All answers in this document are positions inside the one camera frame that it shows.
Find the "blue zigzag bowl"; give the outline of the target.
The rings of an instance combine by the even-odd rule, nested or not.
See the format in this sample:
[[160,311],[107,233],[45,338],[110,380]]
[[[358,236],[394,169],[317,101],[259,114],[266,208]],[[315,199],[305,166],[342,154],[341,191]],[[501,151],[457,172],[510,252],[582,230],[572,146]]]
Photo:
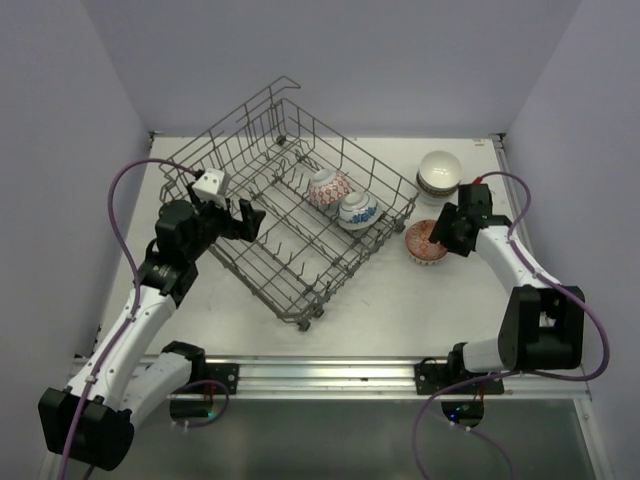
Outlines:
[[422,258],[446,256],[448,250],[443,245],[429,242],[429,236],[435,222],[432,219],[420,220],[407,229],[405,246],[409,255]]

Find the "plain white bowl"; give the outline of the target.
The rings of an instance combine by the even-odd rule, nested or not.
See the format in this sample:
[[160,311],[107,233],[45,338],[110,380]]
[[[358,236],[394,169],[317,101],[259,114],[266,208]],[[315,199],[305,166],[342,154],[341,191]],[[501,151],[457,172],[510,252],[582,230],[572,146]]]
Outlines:
[[421,196],[420,201],[429,207],[442,207],[445,203],[450,202],[450,197],[430,197],[430,196]]

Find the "red dotted pattern bowl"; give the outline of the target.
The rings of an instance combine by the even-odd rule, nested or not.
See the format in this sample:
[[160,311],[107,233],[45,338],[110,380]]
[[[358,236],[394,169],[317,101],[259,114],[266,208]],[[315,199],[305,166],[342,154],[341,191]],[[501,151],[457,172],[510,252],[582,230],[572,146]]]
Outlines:
[[419,172],[416,173],[416,185],[417,188],[425,195],[432,198],[446,198],[453,195],[459,187],[459,183],[450,188],[436,188],[426,182]]

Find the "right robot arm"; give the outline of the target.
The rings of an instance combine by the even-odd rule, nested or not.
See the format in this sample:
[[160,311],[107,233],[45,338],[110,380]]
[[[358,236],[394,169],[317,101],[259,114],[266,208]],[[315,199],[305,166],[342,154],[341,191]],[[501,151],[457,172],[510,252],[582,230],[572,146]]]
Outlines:
[[583,300],[583,292],[570,286],[564,294],[551,286],[556,280],[526,251],[509,218],[493,212],[487,185],[460,186],[458,202],[444,205],[430,240],[462,257],[477,253],[509,298],[496,336],[454,345],[441,372],[425,366],[425,375],[464,393],[490,373],[581,364],[584,311],[574,300]]

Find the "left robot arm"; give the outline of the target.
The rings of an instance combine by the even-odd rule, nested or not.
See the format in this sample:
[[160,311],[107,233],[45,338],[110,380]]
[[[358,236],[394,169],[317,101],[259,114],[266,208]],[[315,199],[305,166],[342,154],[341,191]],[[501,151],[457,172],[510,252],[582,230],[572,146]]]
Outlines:
[[196,262],[209,247],[218,238],[256,240],[265,212],[240,200],[241,217],[235,219],[230,205],[226,198],[203,201],[191,192],[188,199],[160,208],[155,238],[113,328],[63,389],[49,388],[39,400],[47,449],[63,462],[114,470],[140,424],[166,397],[210,383],[204,350],[178,341],[143,373],[134,371],[194,284]]

